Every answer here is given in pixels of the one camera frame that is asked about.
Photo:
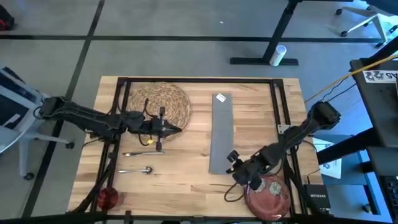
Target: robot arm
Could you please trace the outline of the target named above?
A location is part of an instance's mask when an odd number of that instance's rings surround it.
[[[227,159],[233,163],[233,168],[227,170],[227,173],[233,173],[232,177],[238,184],[249,184],[250,188],[257,190],[261,184],[259,175],[271,171],[287,149],[319,129],[331,129],[340,121],[340,116],[328,102],[315,103],[300,126],[287,129],[279,142],[264,146],[250,159],[242,161],[236,151],[231,152]]]
[[[165,108],[160,108],[159,117],[148,114],[146,120],[144,111],[128,111],[120,114],[106,114],[85,108],[64,97],[47,98],[39,110],[39,115],[45,120],[68,121],[75,124],[93,136],[110,141],[116,140],[117,135],[129,131],[132,134],[148,134],[158,136],[156,150],[162,149],[161,139],[182,130],[164,119]]]

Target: white label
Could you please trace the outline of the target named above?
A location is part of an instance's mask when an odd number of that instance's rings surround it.
[[[224,101],[226,100],[226,97],[223,96],[221,93],[217,94],[216,98],[220,100],[222,103],[224,103]]]
[[[398,71],[369,70],[363,71],[367,83],[395,83]]]

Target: wooden tabletop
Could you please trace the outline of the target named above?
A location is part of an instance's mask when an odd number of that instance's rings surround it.
[[[101,78],[94,109],[105,113],[109,111],[117,79],[118,77]],[[291,122],[298,125],[307,116],[299,80],[283,80]],[[212,94],[232,94],[234,149],[243,159],[247,159],[262,146],[277,142],[269,84],[174,84],[189,96],[193,110],[190,124],[181,136],[163,145],[166,152],[163,155],[123,157],[123,152],[154,151],[155,146],[143,147],[136,136],[129,133],[122,135],[117,169],[141,169],[151,166],[154,171],[150,175],[115,173],[114,188],[119,192],[120,199],[109,213],[124,214],[126,210],[131,210],[132,215],[253,217],[244,200],[234,203],[224,201],[224,193],[234,184],[233,178],[230,175],[214,175],[208,172]],[[145,83],[132,83],[130,95],[139,85]],[[279,94],[277,97],[283,118]],[[102,142],[94,142],[84,147],[73,184],[69,210],[75,208],[94,185],[102,148]],[[310,144],[303,142],[297,157],[302,182],[306,183],[307,175],[318,170],[316,152]],[[279,172],[278,175],[283,177],[283,172]],[[322,184],[319,172],[311,174],[310,180],[313,184]],[[238,197],[242,191],[242,187],[236,187],[228,198]],[[300,213],[298,193],[294,187],[293,195],[296,212]]]

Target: white chair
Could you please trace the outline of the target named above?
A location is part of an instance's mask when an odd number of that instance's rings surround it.
[[[26,180],[34,178],[34,174],[27,171],[30,140],[55,141],[66,144],[67,148],[74,147],[73,142],[37,133],[44,122],[38,119],[38,112],[46,97],[26,85],[9,68],[0,70],[0,154],[19,142],[19,174]]]
[[[384,28],[382,26],[382,21],[388,22],[392,25],[389,33],[392,34],[398,27],[398,0],[365,0],[369,7],[367,9],[356,9],[353,7],[342,7],[341,9],[337,9],[336,15],[340,15],[343,10],[353,12],[355,14],[364,16],[365,19],[361,21],[359,24],[356,24],[352,28],[347,31],[341,32],[341,37],[346,37],[348,33],[351,31],[361,27],[367,26],[371,22],[376,26],[377,31],[379,32],[382,42],[376,45],[376,48],[379,48],[387,43],[388,38]]]

